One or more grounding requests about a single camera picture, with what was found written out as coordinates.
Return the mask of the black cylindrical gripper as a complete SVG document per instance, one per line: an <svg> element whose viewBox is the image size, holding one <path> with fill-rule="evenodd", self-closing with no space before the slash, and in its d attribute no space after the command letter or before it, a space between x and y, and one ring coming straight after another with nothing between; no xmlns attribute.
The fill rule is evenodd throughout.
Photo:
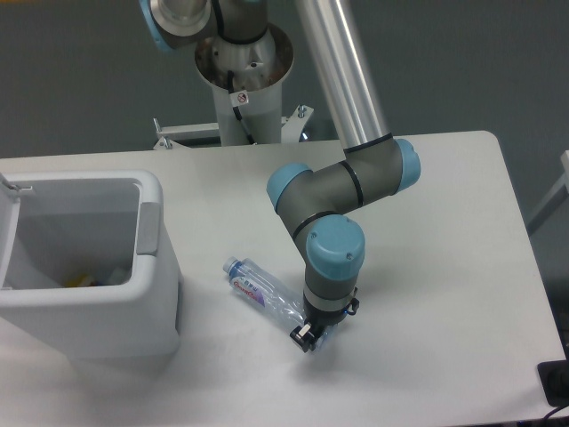
<svg viewBox="0 0 569 427"><path fill-rule="evenodd" d="M307 353L309 351L321 351L332 336L331 326L339 324L347 316L355 316L360 301L354 297L345 307L334 311L320 310L311 304L306 297L303 297L303 305L307 324L295 327L291 331L290 337L303 352ZM312 327L323 329L317 338Z"/></svg>

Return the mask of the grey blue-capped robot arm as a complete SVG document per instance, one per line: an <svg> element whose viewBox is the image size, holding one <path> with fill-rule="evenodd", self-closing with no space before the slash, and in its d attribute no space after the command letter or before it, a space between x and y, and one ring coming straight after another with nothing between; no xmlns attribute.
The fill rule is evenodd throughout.
<svg viewBox="0 0 569 427"><path fill-rule="evenodd" d="M267 184L305 263L304 318L291 338L311 351L359 307L365 236L348 213L413 186L421 162L413 145L386 125L349 3L299 1L296 8L345 155L317 171L282 166ZM293 47L269 21L267 2L143 1L140 9L159 49L196 47L196 68L212 89L223 145L284 141L282 84Z"/></svg>

